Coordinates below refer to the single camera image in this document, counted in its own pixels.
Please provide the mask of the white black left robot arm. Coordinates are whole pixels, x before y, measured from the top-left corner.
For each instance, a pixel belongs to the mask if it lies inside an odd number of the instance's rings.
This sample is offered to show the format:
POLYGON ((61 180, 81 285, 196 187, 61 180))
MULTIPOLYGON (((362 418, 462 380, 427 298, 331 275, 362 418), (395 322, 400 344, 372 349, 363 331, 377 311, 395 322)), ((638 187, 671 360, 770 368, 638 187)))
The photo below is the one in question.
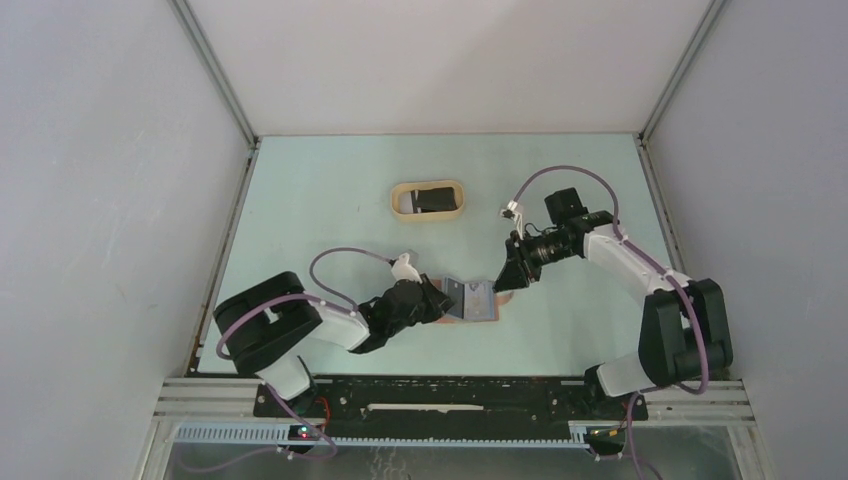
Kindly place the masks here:
POLYGON ((352 308, 305 291, 290 271, 220 303, 213 311, 221 334, 217 355, 238 373, 263 380, 292 416, 312 411, 317 386, 295 351, 308 339, 353 354, 380 349, 406 328, 440 320, 454 306, 426 275, 396 281, 383 294, 352 308))

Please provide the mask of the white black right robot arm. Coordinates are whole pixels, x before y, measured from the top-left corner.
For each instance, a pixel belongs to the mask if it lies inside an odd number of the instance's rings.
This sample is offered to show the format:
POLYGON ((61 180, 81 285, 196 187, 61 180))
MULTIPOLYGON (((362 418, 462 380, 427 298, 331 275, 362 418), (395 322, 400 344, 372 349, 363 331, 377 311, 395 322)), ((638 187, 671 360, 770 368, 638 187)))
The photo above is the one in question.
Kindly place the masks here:
POLYGON ((540 281, 544 266, 579 257, 613 275, 642 309, 634 353, 589 368, 581 392, 585 411, 606 418, 622 396, 665 388, 731 366, 734 358, 721 287, 666 268, 636 248, 614 215, 589 211, 573 188, 545 199, 552 226, 532 234, 522 207, 510 201, 502 217, 515 228, 505 242, 505 264, 494 282, 498 293, 540 281))

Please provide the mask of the orange leather card holder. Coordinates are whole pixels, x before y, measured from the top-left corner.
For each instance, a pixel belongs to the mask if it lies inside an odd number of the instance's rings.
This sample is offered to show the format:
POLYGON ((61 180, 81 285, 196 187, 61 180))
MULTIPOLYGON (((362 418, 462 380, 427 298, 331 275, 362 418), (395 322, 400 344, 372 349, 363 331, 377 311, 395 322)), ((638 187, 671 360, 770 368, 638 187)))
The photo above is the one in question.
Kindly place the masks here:
POLYGON ((492 280, 463 282, 445 276, 434 280, 433 283, 454 302, 448 312, 437 320, 440 324, 498 321, 500 309, 514 296, 513 292, 495 292, 492 280))

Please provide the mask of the black credit card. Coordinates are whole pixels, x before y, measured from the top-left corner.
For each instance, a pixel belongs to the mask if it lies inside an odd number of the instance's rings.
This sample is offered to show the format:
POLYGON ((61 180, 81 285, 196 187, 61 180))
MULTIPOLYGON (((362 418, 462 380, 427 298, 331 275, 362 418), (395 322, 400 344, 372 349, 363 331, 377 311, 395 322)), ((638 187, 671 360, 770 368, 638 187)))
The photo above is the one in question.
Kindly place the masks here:
POLYGON ((458 209, 455 190, 452 187, 418 191, 418 202, 421 213, 450 212, 458 209))

